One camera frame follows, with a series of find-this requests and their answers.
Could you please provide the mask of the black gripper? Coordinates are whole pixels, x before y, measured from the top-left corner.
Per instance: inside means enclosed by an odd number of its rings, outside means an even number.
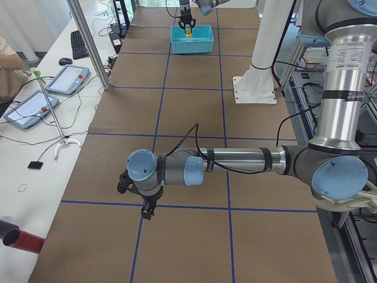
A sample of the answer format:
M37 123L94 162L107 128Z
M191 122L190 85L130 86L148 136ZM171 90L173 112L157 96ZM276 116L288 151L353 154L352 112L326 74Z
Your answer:
M141 208L141 216L143 219L150 219L150 216L154 216L154 210L156 208L154 204L162 197L164 189L160 188L159 191L151 196L142 196L145 202L145 206Z
M196 19L191 19L191 9L180 10L180 20L178 25L181 29L184 29L185 25L190 25L191 29L196 26Z

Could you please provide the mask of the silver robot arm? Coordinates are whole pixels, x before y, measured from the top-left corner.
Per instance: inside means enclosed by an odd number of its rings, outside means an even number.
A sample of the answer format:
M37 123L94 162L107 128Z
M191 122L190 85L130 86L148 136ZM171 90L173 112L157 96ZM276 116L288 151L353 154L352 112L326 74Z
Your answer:
M212 12L212 10L224 3L229 2L229 0L197 0L196 4L202 13L206 16ZM196 25L196 19L192 17L191 6L189 0L179 0L180 4L180 16L178 25L181 29L185 29L187 26L194 28Z
M376 212L376 185L370 181L373 167L361 159L355 141L369 56L376 41L376 2L305 1L302 30L325 37L330 46L314 138L305 146L274 149L215 149L179 143L160 156L136 150L127 159L117 189L144 199L143 218L154 215L166 185L200 185L204 174L215 169L288 175L310 186L318 208Z

